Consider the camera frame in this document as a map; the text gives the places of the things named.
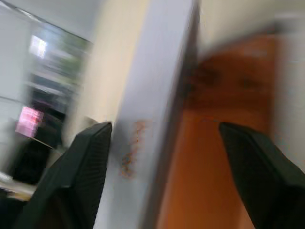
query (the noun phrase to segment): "wooden door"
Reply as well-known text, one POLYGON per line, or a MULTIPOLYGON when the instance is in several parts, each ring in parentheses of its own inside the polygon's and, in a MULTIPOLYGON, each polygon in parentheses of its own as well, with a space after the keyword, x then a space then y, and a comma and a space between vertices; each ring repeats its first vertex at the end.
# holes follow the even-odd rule
POLYGON ((270 132, 275 80, 274 35, 261 35, 203 61, 187 79, 158 229, 252 229, 234 186, 220 121, 270 132))

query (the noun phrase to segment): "light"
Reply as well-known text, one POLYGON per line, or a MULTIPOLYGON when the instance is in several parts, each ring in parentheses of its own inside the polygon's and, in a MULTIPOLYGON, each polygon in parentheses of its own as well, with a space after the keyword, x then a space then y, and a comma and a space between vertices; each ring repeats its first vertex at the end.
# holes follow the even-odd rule
POLYGON ((42 39, 32 36, 32 40, 30 42, 30 52, 40 58, 44 57, 46 52, 47 43, 42 39))

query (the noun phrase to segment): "brown door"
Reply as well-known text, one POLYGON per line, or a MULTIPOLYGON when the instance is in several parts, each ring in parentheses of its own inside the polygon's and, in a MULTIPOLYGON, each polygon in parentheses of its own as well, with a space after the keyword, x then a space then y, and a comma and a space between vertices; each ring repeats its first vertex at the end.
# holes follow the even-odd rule
POLYGON ((270 132, 274 35, 255 36, 203 61, 183 109, 158 229, 252 229, 234 186, 220 121, 270 132))

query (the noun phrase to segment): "pink screen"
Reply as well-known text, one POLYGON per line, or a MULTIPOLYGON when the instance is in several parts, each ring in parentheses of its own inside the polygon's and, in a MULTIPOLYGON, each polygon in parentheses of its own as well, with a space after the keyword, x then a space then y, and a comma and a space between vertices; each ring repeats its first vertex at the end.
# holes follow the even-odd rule
POLYGON ((16 132, 26 137, 34 137, 38 124, 42 120, 42 113, 24 106, 17 123, 16 132))

